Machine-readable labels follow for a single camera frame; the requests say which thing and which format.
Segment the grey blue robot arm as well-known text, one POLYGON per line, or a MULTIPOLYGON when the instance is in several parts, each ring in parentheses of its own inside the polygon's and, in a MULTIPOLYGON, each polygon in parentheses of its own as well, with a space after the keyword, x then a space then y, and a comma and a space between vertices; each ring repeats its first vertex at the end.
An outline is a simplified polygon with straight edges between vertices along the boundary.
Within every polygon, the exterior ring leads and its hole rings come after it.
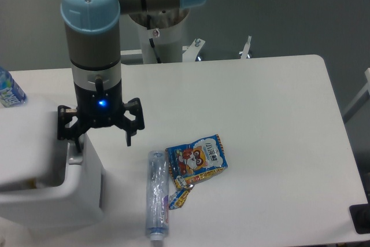
POLYGON ((57 138, 83 151, 91 128, 116 126, 130 141, 144 129, 139 98, 123 102, 120 26, 123 14, 139 26, 145 62, 182 60, 182 25, 206 0, 61 0, 77 107, 58 107, 57 138))

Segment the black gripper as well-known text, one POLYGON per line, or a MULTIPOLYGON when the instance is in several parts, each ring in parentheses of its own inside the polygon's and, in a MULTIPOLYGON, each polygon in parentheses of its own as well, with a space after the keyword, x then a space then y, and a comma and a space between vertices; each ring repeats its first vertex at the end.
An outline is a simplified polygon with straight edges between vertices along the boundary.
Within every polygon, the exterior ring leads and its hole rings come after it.
POLYGON ((83 151, 80 136, 90 128, 115 125, 126 132, 127 146, 131 146, 137 131, 145 128, 140 99, 123 103, 121 82, 102 94, 75 85, 75 93, 77 108, 65 105, 57 108, 57 139, 73 141, 78 153, 83 151))

